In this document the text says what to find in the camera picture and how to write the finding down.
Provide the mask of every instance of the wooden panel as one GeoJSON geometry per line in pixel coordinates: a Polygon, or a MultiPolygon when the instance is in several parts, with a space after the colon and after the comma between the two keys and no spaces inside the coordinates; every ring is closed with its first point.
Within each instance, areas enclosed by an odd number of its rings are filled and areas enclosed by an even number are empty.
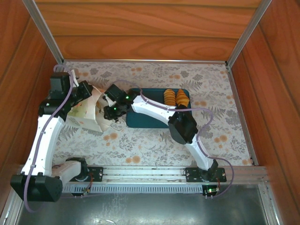
{"type": "Polygon", "coordinates": [[[226,60],[232,39],[194,37],[56,37],[66,59],[226,60]]]}
{"type": "Polygon", "coordinates": [[[139,3],[139,4],[174,4],[228,7],[258,7],[261,0],[36,0],[35,2],[80,2],[80,3],[139,3]]]}
{"type": "Polygon", "coordinates": [[[240,38],[250,8],[41,4],[53,35],[173,35],[240,38]]]}
{"type": "Polygon", "coordinates": [[[300,207],[300,173],[295,173],[300,171],[300,116],[259,27],[243,54],[281,166],[300,207]]]}
{"type": "Polygon", "coordinates": [[[24,116],[31,90],[38,76],[47,46],[34,22],[30,20],[19,48],[0,84],[0,165],[3,164],[11,142],[24,116]]]}
{"type": "Polygon", "coordinates": [[[22,1],[0,2],[0,81],[28,21],[29,14],[22,1]]]}
{"type": "Polygon", "coordinates": [[[300,220],[299,209],[287,184],[242,54],[232,67],[232,74],[259,164],[267,167],[281,215],[285,224],[297,224],[300,220]]]}
{"type": "Polygon", "coordinates": [[[276,0],[260,24],[284,82],[300,112],[300,7],[295,0],[276,0]]]}
{"type": "Polygon", "coordinates": [[[47,50],[43,59],[43,64],[33,87],[28,106],[23,111],[23,118],[15,134],[13,144],[5,161],[5,167],[0,172],[0,209],[3,208],[5,198],[10,190],[10,178],[16,173],[19,164],[24,164],[29,155],[33,144],[37,125],[38,125],[38,107],[47,97],[50,89],[50,76],[53,66],[56,64],[50,50],[47,50]]]}

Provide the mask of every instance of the metal floor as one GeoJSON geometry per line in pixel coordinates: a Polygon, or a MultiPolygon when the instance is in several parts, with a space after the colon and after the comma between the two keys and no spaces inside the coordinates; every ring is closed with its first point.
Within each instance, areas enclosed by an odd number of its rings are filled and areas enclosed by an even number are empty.
{"type": "MultiPolygon", "coordinates": [[[[40,203],[30,204],[38,208],[40,203]]],[[[256,185],[234,185],[216,199],[199,194],[103,194],[44,203],[39,213],[23,207],[19,225],[263,225],[256,185]]]]}

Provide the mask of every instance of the aluminum frame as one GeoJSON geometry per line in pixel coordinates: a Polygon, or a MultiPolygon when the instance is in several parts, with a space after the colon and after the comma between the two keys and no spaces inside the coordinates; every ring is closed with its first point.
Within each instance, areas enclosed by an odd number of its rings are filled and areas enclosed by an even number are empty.
{"type": "Polygon", "coordinates": [[[226,65],[225,61],[219,60],[104,60],[104,59],[94,59],[94,60],[73,60],[73,59],[65,59],[66,62],[141,62],[141,63],[176,63],[176,64],[221,64],[226,65]]]}
{"type": "MultiPolygon", "coordinates": [[[[225,168],[229,182],[232,176],[231,168],[229,166],[223,167],[225,168]]],[[[233,168],[235,172],[233,184],[258,185],[268,224],[282,224],[269,185],[266,168],[264,166],[234,166],[233,168]]],[[[183,175],[184,169],[185,168],[182,166],[107,166],[104,167],[103,182],[95,182],[93,185],[97,187],[97,185],[103,184],[119,184],[124,186],[132,184],[141,184],[145,186],[147,184],[152,184],[157,185],[157,187],[165,187],[166,185],[186,187],[190,185],[190,183],[185,183],[185,176],[183,175]]],[[[197,183],[194,184],[194,186],[196,187],[201,184],[207,183],[197,183]]],[[[75,187],[76,183],[69,182],[67,185],[75,187]]],[[[16,192],[11,189],[0,218],[0,225],[15,224],[22,206],[22,200],[16,192]]]]}
{"type": "Polygon", "coordinates": [[[245,46],[246,42],[250,38],[252,32],[258,25],[259,21],[261,20],[264,12],[269,7],[272,0],[262,0],[259,4],[258,8],[256,9],[254,15],[251,18],[250,23],[247,25],[246,29],[242,33],[241,37],[239,38],[236,46],[234,47],[229,59],[227,61],[227,65],[231,68],[236,61],[237,57],[239,56],[240,52],[242,51],[243,47],[245,46]]]}
{"type": "Polygon", "coordinates": [[[228,75],[229,83],[231,85],[231,90],[232,90],[232,93],[233,93],[233,98],[234,98],[234,101],[235,101],[235,105],[236,105],[236,108],[238,110],[238,114],[239,114],[239,117],[240,117],[240,123],[242,125],[242,129],[243,129],[243,133],[244,133],[244,137],[245,137],[245,140],[246,140],[246,144],[247,144],[247,148],[248,148],[250,158],[252,159],[254,165],[259,165],[256,154],[255,154],[255,151],[254,151],[254,147],[253,147],[253,144],[252,144],[251,136],[250,136],[250,133],[249,133],[249,130],[248,130],[248,126],[247,126],[247,123],[246,123],[245,115],[244,115],[244,112],[243,112],[243,109],[242,109],[242,106],[241,106],[241,103],[240,103],[240,98],[239,98],[239,95],[238,95],[238,91],[236,89],[233,74],[232,74],[232,71],[231,71],[230,67],[227,67],[227,75],[228,75]]]}
{"type": "Polygon", "coordinates": [[[63,63],[63,56],[58,48],[52,33],[50,32],[41,12],[38,9],[34,0],[23,0],[25,7],[27,8],[31,18],[33,19],[34,23],[36,24],[39,32],[42,34],[45,42],[47,43],[52,55],[54,56],[57,63],[63,63]]]}

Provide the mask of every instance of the paper box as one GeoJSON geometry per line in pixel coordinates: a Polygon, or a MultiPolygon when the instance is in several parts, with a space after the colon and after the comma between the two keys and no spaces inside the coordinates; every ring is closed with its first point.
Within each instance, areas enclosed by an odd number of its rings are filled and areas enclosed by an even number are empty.
{"type": "Polygon", "coordinates": [[[98,132],[106,131],[110,120],[104,119],[103,108],[108,103],[102,99],[104,90],[94,88],[92,96],[74,106],[67,114],[66,124],[98,132]]]}

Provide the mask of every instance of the cable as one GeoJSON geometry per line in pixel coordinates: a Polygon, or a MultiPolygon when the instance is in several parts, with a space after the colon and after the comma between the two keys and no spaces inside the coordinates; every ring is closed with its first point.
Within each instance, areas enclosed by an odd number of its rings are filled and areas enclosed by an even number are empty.
{"type": "Polygon", "coordinates": [[[54,72],[56,72],[56,69],[58,67],[63,67],[70,75],[70,89],[69,89],[69,92],[67,93],[67,96],[66,98],[63,100],[63,102],[60,104],[60,106],[54,111],[54,113],[52,113],[52,115],[49,117],[49,119],[46,121],[46,123],[44,124],[39,136],[38,136],[38,139],[37,139],[37,145],[36,145],[36,149],[35,149],[35,152],[34,152],[34,157],[33,157],[33,160],[32,160],[32,164],[30,166],[30,170],[29,170],[29,173],[27,175],[27,178],[26,178],[26,182],[25,182],[25,187],[24,187],[24,205],[25,205],[25,208],[27,209],[28,212],[36,212],[34,210],[32,210],[29,205],[28,205],[28,199],[27,199],[27,192],[28,192],[28,185],[29,185],[29,181],[30,181],[30,177],[32,175],[32,172],[33,172],[33,169],[35,168],[35,163],[37,161],[37,157],[38,157],[38,150],[39,150],[39,146],[41,144],[41,141],[42,141],[42,137],[43,137],[43,134],[48,126],[48,124],[50,123],[50,121],[52,120],[52,118],[61,110],[61,108],[64,106],[64,104],[67,102],[67,100],[69,99],[71,93],[72,93],[72,89],[73,89],[73,83],[74,83],[74,80],[73,80],[73,76],[72,76],[72,73],[70,71],[70,69],[65,66],[65,65],[62,65],[62,64],[58,64],[58,65],[55,65],[53,70],[54,72]]]}
{"type": "MultiPolygon", "coordinates": [[[[145,96],[143,95],[143,90],[142,90],[137,84],[135,84],[135,83],[133,83],[133,82],[130,82],[130,81],[123,80],[123,79],[116,80],[116,81],[114,81],[112,84],[117,83],[117,82],[125,82],[125,83],[129,83],[129,84],[132,84],[132,85],[138,87],[138,88],[140,89],[140,95],[141,95],[142,99],[143,99],[145,102],[147,102],[147,99],[146,99],[145,96]]],[[[196,141],[197,141],[197,145],[198,145],[200,151],[202,152],[202,154],[203,154],[205,157],[210,158],[210,159],[215,159],[215,160],[222,160],[222,161],[225,161],[225,162],[230,166],[230,168],[231,168],[231,170],[232,170],[232,178],[231,178],[231,181],[230,181],[228,187],[227,187],[224,191],[222,191],[220,194],[218,194],[217,196],[215,196],[215,198],[221,196],[221,195],[224,194],[224,193],[226,193],[226,192],[228,191],[228,189],[231,187],[231,185],[233,184],[233,179],[234,179],[234,169],[233,169],[233,165],[231,165],[231,163],[230,163],[227,159],[219,158],[219,157],[212,157],[212,156],[207,155],[207,154],[203,151],[203,149],[201,148],[201,145],[200,145],[200,143],[199,143],[201,132],[202,132],[204,129],[206,129],[206,128],[211,124],[211,122],[213,121],[213,118],[214,118],[214,117],[213,117],[212,111],[209,110],[209,109],[206,109],[206,108],[169,109],[169,108],[167,108],[167,107],[163,107],[163,106],[157,105],[157,104],[152,103],[152,102],[147,102],[147,103],[148,103],[149,105],[155,106],[155,107],[160,108],[160,109],[163,109],[163,110],[168,110],[168,111],[171,111],[171,112],[186,112],[186,111],[203,110],[203,111],[208,112],[208,113],[210,114],[210,120],[209,120],[209,122],[208,122],[207,124],[205,124],[205,125],[198,131],[198,134],[197,134],[197,136],[196,136],[196,141]]]]}
{"type": "Polygon", "coordinates": [[[93,88],[95,88],[100,94],[102,94],[102,92],[99,91],[98,88],[96,88],[94,85],[92,85],[92,86],[93,86],[93,88]]]}

